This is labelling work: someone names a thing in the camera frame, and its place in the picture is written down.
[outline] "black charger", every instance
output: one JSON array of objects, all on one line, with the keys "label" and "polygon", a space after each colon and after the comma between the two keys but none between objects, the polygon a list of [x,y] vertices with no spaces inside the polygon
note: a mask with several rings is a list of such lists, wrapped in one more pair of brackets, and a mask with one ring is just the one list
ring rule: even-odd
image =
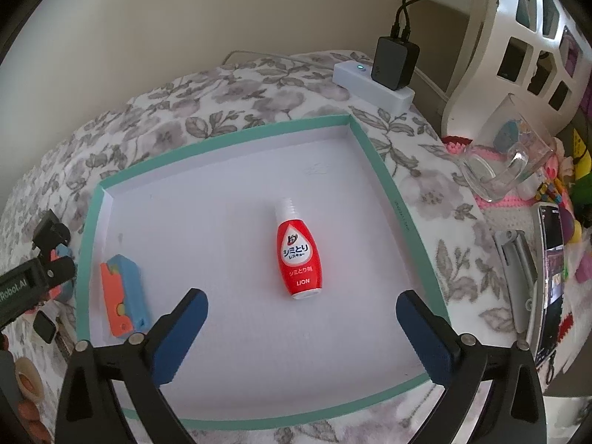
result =
[{"label": "black charger", "polygon": [[386,88],[399,90],[411,81],[419,47],[401,38],[380,37],[372,65],[372,79]]}]

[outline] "white bottle cap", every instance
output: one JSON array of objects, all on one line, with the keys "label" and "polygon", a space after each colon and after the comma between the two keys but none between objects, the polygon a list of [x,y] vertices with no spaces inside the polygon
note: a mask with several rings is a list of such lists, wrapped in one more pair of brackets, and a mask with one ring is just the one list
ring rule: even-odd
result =
[{"label": "white bottle cap", "polygon": [[291,198],[283,198],[276,204],[275,216],[278,225],[281,225],[288,220],[301,220],[298,212],[294,208]]}]

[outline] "clear plastic cup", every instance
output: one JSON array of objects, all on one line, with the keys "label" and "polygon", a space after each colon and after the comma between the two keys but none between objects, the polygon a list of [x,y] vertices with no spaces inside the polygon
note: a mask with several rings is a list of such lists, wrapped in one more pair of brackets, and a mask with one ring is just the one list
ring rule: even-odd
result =
[{"label": "clear plastic cup", "polygon": [[523,117],[525,103],[510,93],[467,145],[458,164],[471,189],[498,202],[552,155],[552,137],[542,125],[535,131]]}]

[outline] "white teardrop label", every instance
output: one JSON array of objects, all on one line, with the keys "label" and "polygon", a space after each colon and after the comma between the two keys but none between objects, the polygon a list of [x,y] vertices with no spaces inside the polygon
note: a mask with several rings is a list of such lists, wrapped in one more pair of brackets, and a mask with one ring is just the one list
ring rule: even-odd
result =
[{"label": "white teardrop label", "polygon": [[313,255],[313,247],[303,234],[292,225],[288,225],[282,241],[282,261],[286,265],[297,267],[305,264]]}]

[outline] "white power strip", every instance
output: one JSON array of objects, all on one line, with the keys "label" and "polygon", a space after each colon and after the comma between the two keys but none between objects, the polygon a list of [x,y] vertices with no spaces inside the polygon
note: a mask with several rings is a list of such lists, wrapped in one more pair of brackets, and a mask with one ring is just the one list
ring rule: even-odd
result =
[{"label": "white power strip", "polygon": [[374,81],[370,74],[372,66],[349,60],[333,67],[333,81],[347,88],[350,93],[366,100],[391,115],[400,115],[409,110],[415,92],[409,87],[393,91]]}]

